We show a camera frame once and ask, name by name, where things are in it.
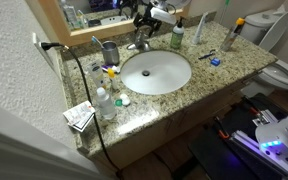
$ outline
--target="drain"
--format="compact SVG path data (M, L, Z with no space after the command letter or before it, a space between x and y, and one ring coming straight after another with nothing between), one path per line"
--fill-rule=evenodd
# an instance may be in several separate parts
M149 71L147 71L147 70L144 70L142 72L142 74L143 74L143 76L149 76L151 73Z

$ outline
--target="power cord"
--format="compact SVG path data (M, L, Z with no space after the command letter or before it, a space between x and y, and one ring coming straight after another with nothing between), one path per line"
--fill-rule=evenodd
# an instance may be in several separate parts
M75 59L78 67L79 67L79 70L81 72L81 75L82 75L82 79L83 79L83 83L84 83L84 87L85 87L85 91L86 91L86 95L87 95L87 99L88 101L92 103L92 99L91 99L91 95L90 95L90 92L88 90L88 86L87 86L87 82L86 82L86 78L85 78L85 74L84 74L84 71L83 71L83 68L82 68L82 65L81 65L81 62L79 61L78 57L76 56L76 54L68 47L68 46L65 46L63 44L60 44L60 43L45 43L45 42L42 42L41 43L41 47L47 51L49 50L50 48L52 47L62 47L64 50L68 50L70 52L70 54L73 56L73 58ZM97 121L97 118L96 118L96 115L94 114L94 122L95 122L95 127L96 127L96 131L97 131L97 134L98 134L98 137L100 139L100 142L101 142L101 146L102 146L102 149L103 149L103 152L107 158L107 160L110 162L110 164L117 170L116 172L116 176L123 180L123 175L122 175L122 170L120 168L118 168L114 162L112 161L112 159L110 158L107 150L106 150L106 147L105 147L105 144L104 144L104 140L103 140L103 137L102 137L102 134L101 134L101 130L100 130L100 127L98 125L98 121Z

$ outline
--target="toilet tank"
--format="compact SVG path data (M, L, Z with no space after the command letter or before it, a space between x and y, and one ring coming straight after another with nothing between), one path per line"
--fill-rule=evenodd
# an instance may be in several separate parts
M276 10L268 10L257 14L248 15L241 31L241 36L259 45L267 31L278 20L279 16L273 13Z

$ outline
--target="toothbrush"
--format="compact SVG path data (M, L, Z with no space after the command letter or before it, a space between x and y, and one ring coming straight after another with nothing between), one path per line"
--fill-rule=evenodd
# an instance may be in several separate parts
M95 36L92 36L92 41L97 42L98 44L100 44L101 48L104 49L104 46L102 45L101 41L98 40Z

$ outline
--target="granite countertop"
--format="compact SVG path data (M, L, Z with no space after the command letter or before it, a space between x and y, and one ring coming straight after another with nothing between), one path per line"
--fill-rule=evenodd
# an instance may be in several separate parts
M221 60L221 64L218 67L211 66L208 59L198 60L197 58L207 54L211 49L218 49L228 29L216 22L206 23L201 36L201 44L192 45L191 40L195 31L196 26L185 29L182 46L179 50L170 48L171 33L149 39L150 45L154 50L175 52L185 57L190 63L192 77L189 82L179 90L163 95L142 95L128 89L121 82L120 77L117 76L119 91L112 93L113 98L116 99L121 93L125 93L130 97L131 105L128 107L116 107L118 112L117 116L110 121L102 120L99 112L97 112L103 139L107 148L277 60L277 58L269 52L238 37L230 51L216 52L215 57ZM121 67L130 57L140 53L137 50L127 50L126 47L127 45L119 47ZM101 52L80 57L83 67L94 59L100 59L103 62ZM87 97L75 61L66 61L65 68L69 69L66 71L69 72L66 77L69 76L70 78L66 79L69 79L67 83L71 84L64 88L65 94L67 96L68 106L73 107L76 104L86 101ZM92 85L92 87L90 87L91 96L95 97L96 88L94 83L90 77L87 79L88 84ZM80 141L84 143L84 146L88 146L88 157L101 151L101 145L93 122L83 133L76 135L78 146L82 146Z

